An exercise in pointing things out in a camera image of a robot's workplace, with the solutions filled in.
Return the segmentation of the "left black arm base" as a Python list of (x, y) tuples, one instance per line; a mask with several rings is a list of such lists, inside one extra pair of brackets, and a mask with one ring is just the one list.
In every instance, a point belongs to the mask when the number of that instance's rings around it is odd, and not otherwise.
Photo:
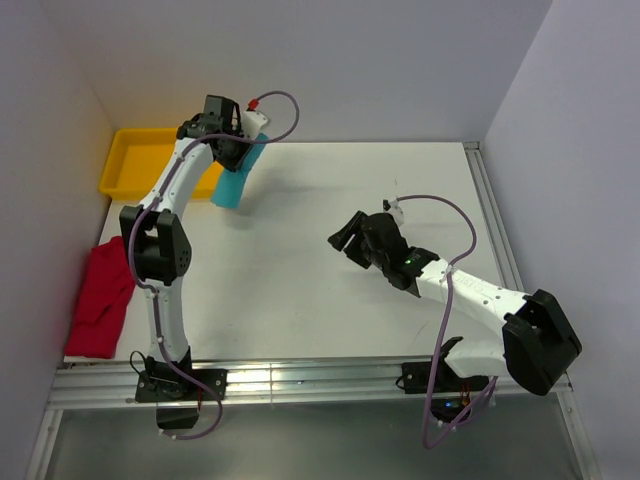
[(190, 352), (173, 365), (197, 383), (140, 351), (129, 356), (129, 366), (137, 375), (134, 401), (155, 404), (157, 426), (181, 433), (196, 425), (205, 401), (224, 399), (228, 371), (221, 368), (194, 369)]

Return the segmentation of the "aluminium rail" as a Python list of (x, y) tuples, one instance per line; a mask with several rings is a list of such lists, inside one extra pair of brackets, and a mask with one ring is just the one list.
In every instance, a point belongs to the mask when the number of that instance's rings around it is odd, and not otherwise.
[(420, 441), (423, 401), (396, 359), (230, 362), (216, 431), (171, 441), (133, 399), (124, 364), (58, 371), (31, 479), (577, 479), (567, 381), (545, 397), (504, 380), (495, 405), (440, 446)]
[(507, 207), (490, 178), (483, 144), (479, 141), (463, 142), (462, 148), (484, 227), (484, 234), (479, 237), (479, 245), (485, 245), (491, 251), (491, 263), (502, 286), (533, 295), (538, 287), (536, 284), (530, 285), (523, 276), (515, 243), (507, 225)]

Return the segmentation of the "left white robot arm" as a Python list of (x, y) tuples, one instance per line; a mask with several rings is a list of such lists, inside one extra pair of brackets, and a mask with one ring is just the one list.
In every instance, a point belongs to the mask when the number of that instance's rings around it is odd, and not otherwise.
[(172, 399), (183, 399), (195, 386), (181, 304), (183, 278), (192, 260), (182, 215), (200, 178), (213, 165), (222, 172), (214, 187), (215, 205), (238, 207), (248, 174), (261, 153), (267, 118), (258, 100), (247, 108), (224, 96), (207, 96), (202, 112), (176, 132), (167, 166), (149, 193), (119, 215), (129, 267), (148, 302), (152, 340), (142, 378), (158, 382)]

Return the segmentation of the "front aluminium rail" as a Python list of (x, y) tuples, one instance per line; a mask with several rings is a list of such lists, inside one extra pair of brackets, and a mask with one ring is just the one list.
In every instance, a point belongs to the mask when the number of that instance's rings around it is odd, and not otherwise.
[(567, 381), (545, 397), (504, 380), (495, 405), (440, 446), (420, 441), (423, 401), (396, 359), (230, 362), (216, 431), (171, 441), (133, 399), (124, 364), (58, 371), (31, 479), (577, 479)]

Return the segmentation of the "yellow plastic tray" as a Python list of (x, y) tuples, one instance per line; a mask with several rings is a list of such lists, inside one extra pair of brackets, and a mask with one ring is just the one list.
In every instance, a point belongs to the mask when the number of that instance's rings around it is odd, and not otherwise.
[(176, 131), (176, 127), (118, 130), (99, 182), (99, 191), (113, 201), (141, 201), (156, 186), (169, 164)]

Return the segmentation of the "right side aluminium rail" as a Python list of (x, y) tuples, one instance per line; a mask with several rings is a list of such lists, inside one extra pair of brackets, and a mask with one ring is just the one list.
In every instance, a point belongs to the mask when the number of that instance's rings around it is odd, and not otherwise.
[(523, 276), (515, 243), (507, 225), (507, 207), (490, 178), (483, 144), (479, 141), (463, 142), (462, 148), (484, 227), (484, 234), (479, 237), (479, 245), (485, 245), (491, 251), (491, 263), (502, 286), (533, 295), (538, 287), (536, 284), (530, 285)]

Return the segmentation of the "red t shirt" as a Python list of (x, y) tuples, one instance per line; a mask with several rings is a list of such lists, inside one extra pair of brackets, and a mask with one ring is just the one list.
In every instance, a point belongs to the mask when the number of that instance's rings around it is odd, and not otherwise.
[(121, 236), (92, 248), (64, 354), (112, 359), (134, 287)]

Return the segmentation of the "teal t shirt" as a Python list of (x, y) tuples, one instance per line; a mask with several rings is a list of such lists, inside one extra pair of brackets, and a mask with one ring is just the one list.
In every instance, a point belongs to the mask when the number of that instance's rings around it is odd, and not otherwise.
[(239, 207), (248, 176), (264, 148), (265, 144), (251, 145), (239, 170), (222, 170), (210, 197), (213, 205), (224, 209)]

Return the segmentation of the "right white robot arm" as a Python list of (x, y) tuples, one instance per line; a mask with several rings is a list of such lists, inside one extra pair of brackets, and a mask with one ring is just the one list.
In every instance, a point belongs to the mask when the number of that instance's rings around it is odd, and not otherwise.
[(443, 389), (455, 389), (467, 379), (508, 376), (544, 396), (582, 351), (552, 294), (509, 290), (453, 269), (439, 255), (409, 245), (389, 213), (359, 211), (328, 242), (360, 267), (376, 267), (393, 287), (450, 304), (492, 332), (491, 340), (457, 336), (443, 343), (432, 368)]

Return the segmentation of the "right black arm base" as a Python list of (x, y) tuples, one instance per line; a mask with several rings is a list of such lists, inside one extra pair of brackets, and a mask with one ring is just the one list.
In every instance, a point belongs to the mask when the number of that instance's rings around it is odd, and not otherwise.
[[(433, 393), (454, 393), (452, 397), (431, 401), (431, 415), (444, 423), (451, 423), (471, 402), (472, 392), (481, 392), (489, 384), (487, 376), (461, 378), (445, 363), (444, 359), (461, 340), (461, 336), (453, 337), (442, 345), (437, 365)], [(427, 392), (430, 371), (431, 361), (402, 363), (401, 375), (395, 385), (407, 395), (424, 394)]]

